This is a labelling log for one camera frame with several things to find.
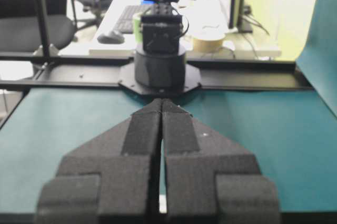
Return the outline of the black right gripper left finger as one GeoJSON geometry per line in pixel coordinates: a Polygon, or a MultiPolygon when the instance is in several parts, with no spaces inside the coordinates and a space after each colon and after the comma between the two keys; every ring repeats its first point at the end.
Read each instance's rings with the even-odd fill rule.
{"type": "Polygon", "coordinates": [[[162,101],[63,156],[36,223],[151,223],[158,215],[162,101]]]}

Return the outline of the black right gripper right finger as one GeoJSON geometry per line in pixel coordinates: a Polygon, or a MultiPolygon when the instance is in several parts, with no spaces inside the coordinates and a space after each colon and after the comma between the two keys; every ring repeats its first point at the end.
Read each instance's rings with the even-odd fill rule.
{"type": "Polygon", "coordinates": [[[280,223],[276,186],[254,153],[168,99],[162,126],[169,223],[280,223]]]}

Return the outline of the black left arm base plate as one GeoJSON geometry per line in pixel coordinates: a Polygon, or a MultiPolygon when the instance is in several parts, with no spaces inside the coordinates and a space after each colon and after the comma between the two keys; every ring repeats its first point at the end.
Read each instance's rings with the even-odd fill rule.
{"type": "Polygon", "coordinates": [[[197,67],[186,65],[185,83],[176,88],[152,88],[144,86],[135,80],[134,63],[121,67],[118,85],[144,97],[172,98],[185,94],[201,86],[201,74],[197,67]]]}

